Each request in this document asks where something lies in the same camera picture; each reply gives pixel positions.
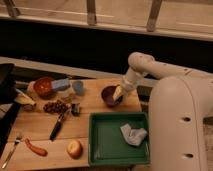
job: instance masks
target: wooden table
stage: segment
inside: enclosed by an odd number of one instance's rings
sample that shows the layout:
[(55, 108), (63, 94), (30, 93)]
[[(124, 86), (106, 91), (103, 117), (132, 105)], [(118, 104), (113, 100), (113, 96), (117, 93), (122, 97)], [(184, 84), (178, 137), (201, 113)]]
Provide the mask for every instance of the wooden table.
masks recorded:
[[(115, 111), (141, 111), (139, 98), (136, 91), (131, 92), (124, 101), (115, 108), (108, 108), (101, 99), (101, 90), (108, 85), (117, 85), (119, 79), (91, 79), (82, 80), (85, 87), (84, 96), (76, 96), (73, 101), (80, 102), (80, 116), (69, 115), (66, 117), (63, 127), (55, 141), (50, 141), (49, 136), (58, 118), (58, 115), (48, 114), (43, 111), (43, 105), (50, 100), (42, 100), (34, 92), (31, 82), (28, 94), (37, 102), (36, 109), (32, 112), (20, 109), (15, 123), (10, 132), (8, 143), (4, 149), (0, 164), (8, 155), (18, 132), (22, 132), (23, 139), (29, 138), (32, 144), (45, 148), (48, 151), (46, 157), (40, 157), (31, 152), (22, 141), (16, 148), (7, 168), (8, 170), (42, 170), (87, 167), (88, 163), (88, 130), (89, 116), (93, 112)], [(51, 101), (59, 99), (56, 95)], [(78, 139), (83, 145), (83, 154), (79, 159), (72, 159), (67, 151), (67, 145), (71, 139)]]

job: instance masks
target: bowl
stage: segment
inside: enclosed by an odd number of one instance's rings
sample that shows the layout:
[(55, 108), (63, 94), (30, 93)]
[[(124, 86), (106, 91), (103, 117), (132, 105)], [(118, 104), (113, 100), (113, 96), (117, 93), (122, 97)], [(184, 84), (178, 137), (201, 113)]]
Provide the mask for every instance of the bowl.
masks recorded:
[(47, 98), (54, 94), (51, 82), (54, 79), (51, 77), (42, 77), (35, 81), (33, 88), (35, 92), (42, 98)]
[(101, 97), (108, 107), (115, 107), (122, 102), (123, 96), (117, 100), (113, 99), (113, 94), (117, 86), (107, 86), (101, 92)]

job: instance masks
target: sausage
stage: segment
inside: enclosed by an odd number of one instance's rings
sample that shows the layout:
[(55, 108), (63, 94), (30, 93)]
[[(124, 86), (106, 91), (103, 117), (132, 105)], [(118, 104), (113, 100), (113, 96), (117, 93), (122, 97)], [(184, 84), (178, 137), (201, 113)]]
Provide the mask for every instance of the sausage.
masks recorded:
[(30, 143), (30, 140), (28, 138), (25, 139), (25, 144), (27, 145), (27, 147), (33, 151), (34, 153), (40, 155), (40, 156), (46, 156), (48, 154), (47, 150), (40, 148), (40, 147), (36, 147), (34, 145), (32, 145)]

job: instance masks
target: knife handle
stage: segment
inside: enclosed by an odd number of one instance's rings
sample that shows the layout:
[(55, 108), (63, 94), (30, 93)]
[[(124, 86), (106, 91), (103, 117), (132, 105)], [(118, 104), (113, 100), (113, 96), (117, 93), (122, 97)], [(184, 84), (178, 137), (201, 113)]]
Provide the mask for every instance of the knife handle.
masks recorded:
[(56, 122), (52, 133), (50, 134), (50, 140), (53, 141), (54, 138), (56, 137), (57, 133), (59, 132), (59, 130), (61, 129), (61, 122)]

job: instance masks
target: metal fork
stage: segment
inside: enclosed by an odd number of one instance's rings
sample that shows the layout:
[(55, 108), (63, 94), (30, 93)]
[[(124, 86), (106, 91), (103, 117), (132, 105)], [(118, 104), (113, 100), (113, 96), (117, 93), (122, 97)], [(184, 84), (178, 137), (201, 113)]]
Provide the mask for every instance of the metal fork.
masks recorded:
[(3, 165), (2, 165), (2, 169), (5, 169), (7, 167), (7, 164), (8, 162), (10, 161), (10, 158), (12, 157), (17, 145), (21, 142), (21, 139), (22, 139), (22, 134), (21, 133), (18, 133), (15, 141), (14, 141), (14, 145), (13, 145), (13, 148), (10, 150), (10, 153), (8, 154), (6, 160), (4, 161)]

